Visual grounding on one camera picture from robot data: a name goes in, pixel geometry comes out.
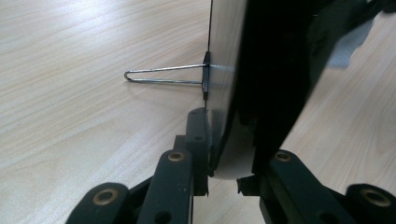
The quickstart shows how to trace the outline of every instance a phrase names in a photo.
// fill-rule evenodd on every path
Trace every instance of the wooden table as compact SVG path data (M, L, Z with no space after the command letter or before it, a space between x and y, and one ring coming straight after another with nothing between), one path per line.
M151 176L200 88L132 84L129 69L201 63L210 1L0 5L0 223L64 223L104 182ZM379 16L347 70L326 70L282 148L326 186L396 194L396 17ZM200 79L201 70L145 74ZM210 179L194 223L263 223L258 198Z

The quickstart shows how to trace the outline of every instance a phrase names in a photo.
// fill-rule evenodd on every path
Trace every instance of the light wood grain surface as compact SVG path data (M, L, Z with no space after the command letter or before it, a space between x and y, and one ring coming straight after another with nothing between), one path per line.
M3 1L0 12L0 223L64 223L94 186L135 186L204 105L200 88L122 74L201 63L209 0ZM349 68L323 74L283 145L332 189L396 194L395 39L396 17L377 17ZM234 181L210 179L209 190L194 199L194 223L263 223Z

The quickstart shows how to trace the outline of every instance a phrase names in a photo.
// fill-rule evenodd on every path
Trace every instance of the round screw hole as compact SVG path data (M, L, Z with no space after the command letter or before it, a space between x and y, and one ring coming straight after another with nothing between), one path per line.
M326 224L337 224L339 223L338 218L330 213L321 213L319 215L320 220Z
M184 154L181 152L173 152L168 155L169 161L182 161L184 160Z
M284 152L278 152L275 155L275 158L278 161L291 161L291 156L289 156L288 154L284 153Z
M169 212L159 212L155 215L154 221L159 224L169 223L172 219L172 215Z
M362 189L361 196L369 203L375 204L380 207L389 207L390 200L382 193L374 189Z
M96 205L106 205L112 203L119 196L116 189L102 189L93 196L93 203Z

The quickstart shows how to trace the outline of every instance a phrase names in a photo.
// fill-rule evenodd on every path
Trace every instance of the black device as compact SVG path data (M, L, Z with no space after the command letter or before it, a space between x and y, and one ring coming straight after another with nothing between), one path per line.
M190 112L186 134L163 153L153 177L132 189L93 188L67 223L191 223L192 198L207 194L209 176L236 179L240 192L260 197L266 223L396 223L390 193L359 184L341 195L279 149L337 40L394 6L213 0L205 107ZM248 159L235 156L241 153Z

